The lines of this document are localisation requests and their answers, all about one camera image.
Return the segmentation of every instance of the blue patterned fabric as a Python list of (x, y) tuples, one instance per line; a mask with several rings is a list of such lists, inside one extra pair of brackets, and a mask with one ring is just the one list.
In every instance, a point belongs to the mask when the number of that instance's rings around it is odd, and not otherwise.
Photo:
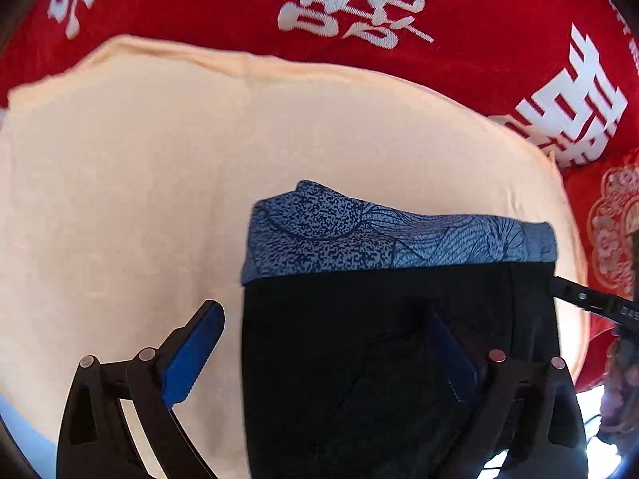
[(318, 272), (555, 260), (549, 224), (411, 214), (302, 181), (294, 192), (255, 204), (242, 284)]

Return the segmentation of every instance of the black fabric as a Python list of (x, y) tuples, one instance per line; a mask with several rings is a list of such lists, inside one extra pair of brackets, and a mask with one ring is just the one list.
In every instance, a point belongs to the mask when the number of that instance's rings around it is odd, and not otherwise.
[(430, 358), (433, 308), (480, 351), (559, 352), (552, 263), (321, 273), (246, 286), (242, 376), (253, 479), (424, 479), (468, 422)]

